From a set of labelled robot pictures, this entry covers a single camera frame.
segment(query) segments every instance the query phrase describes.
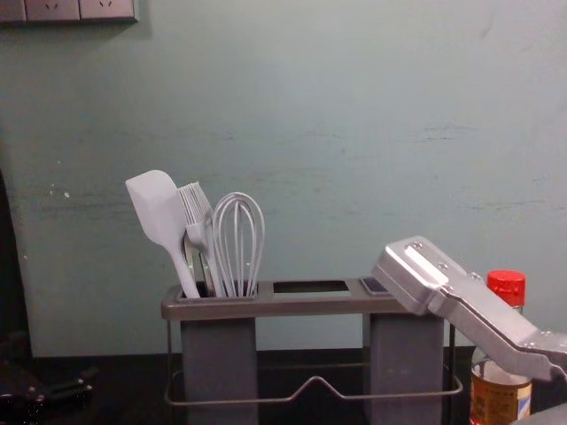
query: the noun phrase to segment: wall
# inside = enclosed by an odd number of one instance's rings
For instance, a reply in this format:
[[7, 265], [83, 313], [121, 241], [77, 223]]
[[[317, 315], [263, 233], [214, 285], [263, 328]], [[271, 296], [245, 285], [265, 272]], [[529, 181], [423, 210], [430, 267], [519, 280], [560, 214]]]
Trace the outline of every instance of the wall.
[[[123, 184], [153, 168], [256, 197], [263, 278], [366, 274], [422, 234], [524, 270], [528, 316], [567, 331], [566, 51], [564, 0], [159, 0], [131, 27], [2, 29], [35, 355], [164, 350], [175, 271]], [[259, 347], [358, 346], [359, 323], [263, 321]]]

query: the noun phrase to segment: utensil handle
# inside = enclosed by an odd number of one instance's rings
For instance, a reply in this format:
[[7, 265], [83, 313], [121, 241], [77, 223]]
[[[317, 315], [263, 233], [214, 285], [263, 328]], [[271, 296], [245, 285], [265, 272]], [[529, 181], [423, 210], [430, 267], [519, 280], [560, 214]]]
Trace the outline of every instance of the utensil handle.
[[210, 298], [216, 297], [211, 269], [209, 268], [208, 262], [202, 252], [198, 254], [198, 259], [199, 264], [201, 265], [201, 272], [203, 272], [203, 279], [205, 279], [206, 295]]
[[214, 238], [212, 226], [206, 232], [207, 238], [207, 252], [203, 252], [206, 263], [209, 265], [209, 271], [213, 278], [214, 292], [217, 297], [226, 297], [227, 293], [222, 286], [221, 276], [219, 275], [219, 268], [216, 265], [216, 256], [214, 255]]
[[175, 270], [177, 270], [177, 276], [179, 277], [179, 282], [183, 288], [183, 292], [185, 292], [185, 296], [187, 298], [201, 298], [197, 290], [195, 279], [191, 276], [181, 252], [179, 252], [179, 255], [169, 252], [169, 255], [174, 261]]

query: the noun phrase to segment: power outlet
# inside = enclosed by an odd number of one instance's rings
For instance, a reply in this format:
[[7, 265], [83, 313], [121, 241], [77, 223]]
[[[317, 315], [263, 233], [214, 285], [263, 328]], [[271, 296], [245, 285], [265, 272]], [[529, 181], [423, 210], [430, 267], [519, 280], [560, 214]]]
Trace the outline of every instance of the power outlet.
[[29, 21], [79, 20], [79, 0], [26, 0]]
[[79, 0], [81, 19], [135, 20], [134, 0]]
[[24, 0], [0, 0], [0, 23], [26, 22]]

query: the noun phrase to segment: sauce bottle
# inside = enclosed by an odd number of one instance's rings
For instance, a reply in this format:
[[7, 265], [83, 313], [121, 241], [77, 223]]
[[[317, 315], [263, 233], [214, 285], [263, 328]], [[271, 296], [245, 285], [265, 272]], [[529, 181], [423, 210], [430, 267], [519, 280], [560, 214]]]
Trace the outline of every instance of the sauce bottle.
[[[513, 270], [493, 270], [487, 285], [514, 309], [525, 304], [525, 276]], [[532, 380], [500, 368], [479, 348], [470, 369], [470, 425], [510, 425], [530, 416]]]

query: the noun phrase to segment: kitchen utensil organizer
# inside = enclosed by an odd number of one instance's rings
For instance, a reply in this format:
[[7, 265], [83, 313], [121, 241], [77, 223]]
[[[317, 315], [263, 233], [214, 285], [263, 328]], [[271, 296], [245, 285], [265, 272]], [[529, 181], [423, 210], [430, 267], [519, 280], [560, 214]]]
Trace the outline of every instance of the kitchen utensil organizer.
[[[289, 397], [259, 398], [257, 317], [352, 313], [363, 314], [365, 394], [346, 395], [311, 376]], [[167, 321], [165, 400], [187, 408], [190, 425], [257, 425], [258, 405], [292, 402], [314, 383], [342, 401], [364, 401], [369, 425], [439, 425], [442, 398], [462, 391], [451, 367], [448, 386], [456, 388], [443, 390], [443, 320], [407, 312], [372, 278], [259, 282], [255, 297], [234, 298], [186, 298], [177, 286], [164, 297], [161, 316]], [[176, 372], [171, 321], [181, 325], [183, 370]], [[172, 383], [181, 374], [185, 400], [173, 400]]]

